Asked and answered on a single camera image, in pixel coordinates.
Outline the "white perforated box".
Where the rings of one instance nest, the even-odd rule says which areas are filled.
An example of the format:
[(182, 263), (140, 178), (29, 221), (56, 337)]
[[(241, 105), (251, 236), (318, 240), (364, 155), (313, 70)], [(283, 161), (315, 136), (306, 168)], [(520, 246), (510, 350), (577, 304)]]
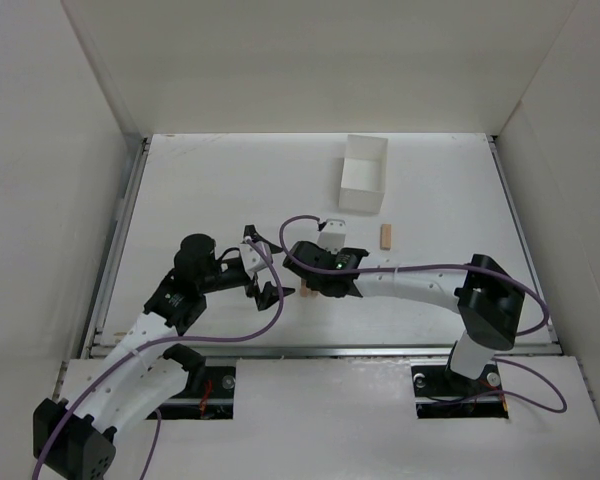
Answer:
[(388, 139), (348, 135), (338, 206), (346, 211), (379, 214), (386, 192)]

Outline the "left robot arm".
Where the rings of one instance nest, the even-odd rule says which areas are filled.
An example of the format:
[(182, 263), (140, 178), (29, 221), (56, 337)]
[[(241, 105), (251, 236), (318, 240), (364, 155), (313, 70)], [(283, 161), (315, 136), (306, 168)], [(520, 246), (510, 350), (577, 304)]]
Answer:
[(206, 310), (208, 294), (243, 288), (259, 310), (283, 307), (291, 289), (278, 277), (260, 285), (258, 274), (274, 273), (273, 257), (286, 246), (248, 225), (235, 249), (237, 256), (225, 259), (206, 234), (181, 242), (173, 267), (81, 392), (45, 399), (35, 409), (34, 478), (43, 468), (64, 479), (102, 478), (117, 453), (117, 436), (202, 375), (205, 359), (190, 348), (198, 339), (188, 332)]

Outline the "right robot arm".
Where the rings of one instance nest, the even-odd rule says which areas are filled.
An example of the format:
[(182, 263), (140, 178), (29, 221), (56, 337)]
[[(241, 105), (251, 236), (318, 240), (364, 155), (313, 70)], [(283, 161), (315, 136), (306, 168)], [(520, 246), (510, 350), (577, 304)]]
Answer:
[(396, 298), (459, 315), (464, 330), (447, 362), (452, 374), (477, 380), (495, 353), (514, 347), (525, 292), (487, 255), (475, 254), (460, 270), (402, 272), (395, 262), (364, 249), (332, 253), (299, 241), (283, 266), (326, 297)]

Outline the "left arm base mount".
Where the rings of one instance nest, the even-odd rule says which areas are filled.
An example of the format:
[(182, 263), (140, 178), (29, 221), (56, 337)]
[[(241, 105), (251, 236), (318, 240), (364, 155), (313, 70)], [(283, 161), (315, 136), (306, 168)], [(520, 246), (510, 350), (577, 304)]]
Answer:
[(200, 353), (182, 344), (165, 351), (187, 373), (183, 389), (165, 401), (159, 411), (166, 420), (231, 420), (236, 367), (211, 365)]

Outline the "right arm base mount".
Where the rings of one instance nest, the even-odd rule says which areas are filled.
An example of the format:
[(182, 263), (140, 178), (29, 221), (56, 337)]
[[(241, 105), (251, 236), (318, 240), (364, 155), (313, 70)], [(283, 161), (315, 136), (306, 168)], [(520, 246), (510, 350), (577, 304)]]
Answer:
[(419, 419), (508, 419), (498, 367), (488, 364), (477, 380), (446, 366), (411, 367), (416, 415)]

